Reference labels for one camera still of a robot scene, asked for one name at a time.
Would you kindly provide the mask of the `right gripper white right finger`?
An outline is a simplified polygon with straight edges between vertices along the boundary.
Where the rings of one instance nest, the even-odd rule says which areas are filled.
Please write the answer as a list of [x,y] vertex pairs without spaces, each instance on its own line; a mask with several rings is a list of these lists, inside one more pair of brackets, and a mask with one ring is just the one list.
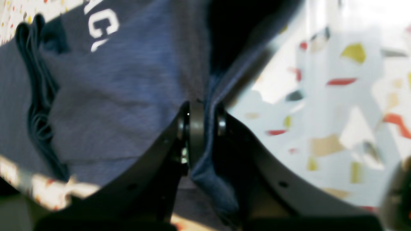
[[240,231],[382,231],[371,212],[325,193],[285,167],[222,105],[215,166],[234,188]]

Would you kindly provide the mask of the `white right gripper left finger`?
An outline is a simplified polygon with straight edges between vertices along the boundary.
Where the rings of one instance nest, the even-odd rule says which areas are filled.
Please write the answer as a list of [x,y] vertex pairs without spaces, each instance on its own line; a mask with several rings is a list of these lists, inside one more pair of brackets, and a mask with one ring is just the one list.
[[182,104],[177,116],[141,158],[128,170],[85,199],[39,220],[35,231],[176,231],[171,224],[179,181],[203,146],[204,106],[198,101]]

